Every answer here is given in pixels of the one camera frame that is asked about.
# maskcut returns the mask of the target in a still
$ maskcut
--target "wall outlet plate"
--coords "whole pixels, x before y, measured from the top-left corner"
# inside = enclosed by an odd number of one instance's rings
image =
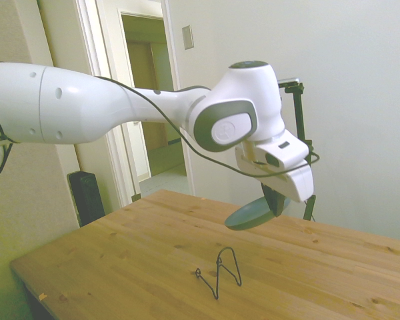
[[[191,25],[182,28],[182,36],[184,39],[185,50],[194,48],[193,32],[191,30]]]

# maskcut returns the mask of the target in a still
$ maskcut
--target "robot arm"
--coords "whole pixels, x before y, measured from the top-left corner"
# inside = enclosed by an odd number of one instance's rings
[[[0,63],[0,124],[16,142],[86,143],[128,121],[165,122],[151,102],[202,148],[236,146],[239,168],[273,190],[295,201],[313,194],[308,146],[285,129],[277,80],[266,63],[232,65],[213,90],[176,92],[130,90],[74,71]],[[5,143],[0,139],[0,165]]]

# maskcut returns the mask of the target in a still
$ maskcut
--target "wood grain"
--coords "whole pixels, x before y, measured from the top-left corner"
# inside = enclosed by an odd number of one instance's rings
[[[286,216],[231,231],[236,209],[159,191],[11,266],[56,319],[400,319],[400,241]],[[214,283],[225,246],[243,285],[222,272],[216,301],[194,271]]]

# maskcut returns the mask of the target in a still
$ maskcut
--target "gray disc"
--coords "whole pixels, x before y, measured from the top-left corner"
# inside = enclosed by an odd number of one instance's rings
[[[246,230],[261,225],[272,218],[265,197],[256,199],[238,209],[225,220],[225,226],[231,230]]]

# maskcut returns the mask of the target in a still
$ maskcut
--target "black wire object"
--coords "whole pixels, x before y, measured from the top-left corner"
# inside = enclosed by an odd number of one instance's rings
[[[227,249],[231,250],[231,252],[233,253],[234,263],[235,263],[235,267],[237,268],[237,274],[239,275],[239,278],[237,278],[234,273],[232,273],[230,270],[228,270],[228,268],[226,266],[224,266],[224,264],[222,264],[221,254],[222,254],[222,252],[224,252],[224,250],[227,250]],[[206,285],[210,288],[210,290],[212,290],[213,296],[216,300],[219,299],[219,268],[220,267],[227,270],[229,272],[229,274],[234,277],[237,285],[239,287],[241,287],[240,269],[239,269],[239,265],[237,263],[237,259],[235,257],[235,252],[234,252],[233,248],[231,248],[231,247],[225,247],[224,249],[220,250],[220,252],[218,253],[218,258],[216,260],[216,290],[213,290],[212,286],[206,281],[205,278],[203,278],[203,276],[201,275],[200,268],[197,268],[197,270],[195,271],[195,276],[197,278],[202,279],[204,281],[204,283],[206,283]]]

